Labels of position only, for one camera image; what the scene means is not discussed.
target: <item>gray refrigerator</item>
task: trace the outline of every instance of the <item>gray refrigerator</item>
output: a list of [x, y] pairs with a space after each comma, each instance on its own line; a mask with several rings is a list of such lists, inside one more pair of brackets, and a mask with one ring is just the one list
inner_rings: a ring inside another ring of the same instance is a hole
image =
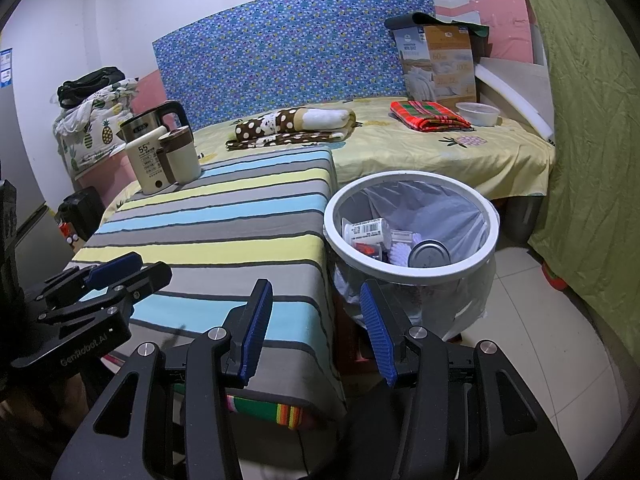
[[18, 125], [12, 84], [0, 88], [0, 178], [7, 179], [17, 189], [19, 238], [15, 259], [20, 286], [30, 288], [64, 269], [73, 251], [49, 213], [31, 171]]

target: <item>blue floral headboard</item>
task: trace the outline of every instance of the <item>blue floral headboard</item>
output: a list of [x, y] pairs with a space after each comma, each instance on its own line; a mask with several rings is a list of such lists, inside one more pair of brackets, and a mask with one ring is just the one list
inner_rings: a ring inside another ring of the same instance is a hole
[[416, 11], [433, 14], [433, 0], [255, 0], [153, 46], [167, 96], [198, 129], [280, 106], [404, 95], [383, 22]]

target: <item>kettle handle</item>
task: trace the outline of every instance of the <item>kettle handle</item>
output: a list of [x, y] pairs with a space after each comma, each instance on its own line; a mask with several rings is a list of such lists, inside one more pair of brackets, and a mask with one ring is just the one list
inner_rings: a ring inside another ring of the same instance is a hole
[[175, 101], [175, 100], [165, 101], [161, 105], [157, 106], [154, 110], [158, 113], [158, 116], [160, 117], [161, 121], [162, 121], [162, 118], [167, 114], [176, 114], [178, 116], [178, 119], [180, 120], [180, 126], [189, 126], [189, 120], [187, 119], [187, 114], [185, 113], [184, 108], [182, 108], [182, 105], [178, 101]]

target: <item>plastic bag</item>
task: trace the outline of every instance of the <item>plastic bag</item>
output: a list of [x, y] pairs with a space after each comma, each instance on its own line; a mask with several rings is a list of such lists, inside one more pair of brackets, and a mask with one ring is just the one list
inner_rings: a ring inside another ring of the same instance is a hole
[[[385, 218], [392, 229], [438, 240], [449, 250], [452, 263], [473, 255], [489, 231], [481, 211], [471, 201], [425, 182], [385, 182], [367, 187], [348, 197], [340, 206], [339, 215], [350, 222]], [[360, 287], [369, 276], [339, 258], [333, 266], [334, 284], [344, 299], [347, 314], [364, 326]], [[482, 317], [494, 274], [495, 260], [491, 256], [483, 266], [448, 283], [400, 285], [378, 281], [385, 295], [397, 300], [413, 324], [448, 339]]]

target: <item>white trash can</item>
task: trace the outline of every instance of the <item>white trash can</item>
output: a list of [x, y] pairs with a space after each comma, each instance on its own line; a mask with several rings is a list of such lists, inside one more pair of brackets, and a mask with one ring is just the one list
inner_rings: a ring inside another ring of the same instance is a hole
[[[385, 218], [391, 229], [438, 240], [451, 263], [418, 269], [370, 258], [342, 239], [343, 218], [352, 224]], [[443, 339], [484, 314], [499, 227], [494, 206], [477, 191], [423, 171], [387, 171], [358, 179], [338, 191], [324, 211], [324, 233], [338, 255], [332, 263], [334, 283], [347, 314], [364, 326], [360, 286], [377, 278], [385, 297], [396, 300], [413, 324]]]

